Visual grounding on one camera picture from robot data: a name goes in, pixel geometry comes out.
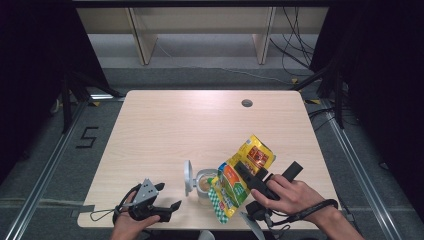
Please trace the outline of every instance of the forearm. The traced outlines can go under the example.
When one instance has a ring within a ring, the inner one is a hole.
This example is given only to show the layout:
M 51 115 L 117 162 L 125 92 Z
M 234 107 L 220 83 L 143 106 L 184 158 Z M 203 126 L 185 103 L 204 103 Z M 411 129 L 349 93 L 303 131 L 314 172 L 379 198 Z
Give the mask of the forearm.
M 334 207 L 319 210 L 309 216 L 308 221 L 314 223 L 329 239 L 364 239 Z

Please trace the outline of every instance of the white desk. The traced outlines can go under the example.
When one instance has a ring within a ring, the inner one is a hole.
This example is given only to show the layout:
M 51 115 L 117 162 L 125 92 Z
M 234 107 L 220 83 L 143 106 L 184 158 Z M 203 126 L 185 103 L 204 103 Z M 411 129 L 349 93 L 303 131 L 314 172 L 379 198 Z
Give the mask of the white desk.
M 244 99 L 253 106 L 242 106 Z M 152 228 L 247 230 L 238 213 L 221 224 L 212 206 L 198 202 L 195 191 L 185 197 L 184 161 L 191 160 L 194 175 L 201 169 L 218 168 L 251 134 L 277 155 L 270 172 L 281 174 L 297 161 L 304 167 L 297 179 L 325 198 L 337 199 L 298 92 L 145 90 L 128 93 L 84 204 L 95 204 L 95 210 L 111 209 L 131 187 L 149 178 L 153 184 L 165 183 L 155 206 L 169 207 L 182 200 L 169 223 Z M 252 200 L 249 196 L 245 204 Z M 111 216 L 93 222 L 89 213 L 80 214 L 78 224 L 113 226 Z M 300 221 L 292 228 L 315 226 Z

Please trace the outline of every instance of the black stand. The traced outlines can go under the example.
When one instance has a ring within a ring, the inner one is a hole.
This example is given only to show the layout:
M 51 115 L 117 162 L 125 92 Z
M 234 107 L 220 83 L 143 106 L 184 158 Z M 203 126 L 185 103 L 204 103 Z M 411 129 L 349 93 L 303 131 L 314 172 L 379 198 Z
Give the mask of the black stand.
M 342 129 L 344 128 L 342 118 L 343 76 L 349 67 L 349 59 L 355 56 L 355 52 L 360 46 L 362 31 L 365 29 L 367 6 L 368 2 L 358 9 L 328 65 L 291 89 L 301 90 L 322 78 L 323 81 L 317 91 L 318 96 L 328 97 L 332 91 L 335 92 L 335 119 Z
M 63 103 L 63 132 L 68 131 L 72 124 L 72 111 L 71 111 L 71 100 L 69 91 L 72 91 L 78 102 L 86 102 L 90 100 L 91 96 L 88 93 L 86 86 L 93 86 L 105 93 L 112 95 L 113 97 L 121 98 L 125 97 L 125 94 L 121 94 L 108 86 L 86 76 L 79 72 L 65 73 L 62 80 L 62 103 Z

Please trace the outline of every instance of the wrist strap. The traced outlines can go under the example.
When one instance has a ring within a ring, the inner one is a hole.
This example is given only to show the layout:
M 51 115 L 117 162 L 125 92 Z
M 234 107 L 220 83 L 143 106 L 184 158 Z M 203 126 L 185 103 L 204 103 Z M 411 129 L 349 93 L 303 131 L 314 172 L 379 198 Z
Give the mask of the wrist strap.
M 295 221 L 303 220 L 305 217 L 311 215 L 312 213 L 314 213 L 314 212 L 316 212 L 320 209 L 323 209 L 325 207 L 328 207 L 328 206 L 333 206 L 336 209 L 338 209 L 339 204 L 334 199 L 327 199 L 327 200 L 324 200 L 324 201 L 322 201 L 322 202 L 320 202 L 320 203 L 318 203 L 318 204 L 316 204 L 312 207 L 309 207 L 309 208 L 307 208 L 303 211 L 300 211 L 300 212 L 298 212 L 294 215 L 291 215 L 283 221 L 272 223 L 272 225 L 276 226 L 276 225 L 281 225 L 281 224 L 285 224 L 285 223 L 292 223 L 292 222 L 295 222 Z

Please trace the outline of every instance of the yellow snack bag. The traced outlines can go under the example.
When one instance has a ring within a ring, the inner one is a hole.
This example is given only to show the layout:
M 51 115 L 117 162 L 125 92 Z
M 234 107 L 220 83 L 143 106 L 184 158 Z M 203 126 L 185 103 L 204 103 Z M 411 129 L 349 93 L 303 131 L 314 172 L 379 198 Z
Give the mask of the yellow snack bag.
M 250 194 L 235 165 L 242 162 L 252 173 L 264 167 L 268 169 L 275 156 L 255 135 L 252 135 L 230 159 L 218 168 L 218 175 L 211 180 L 209 198 L 214 205 L 218 220 L 226 223 Z

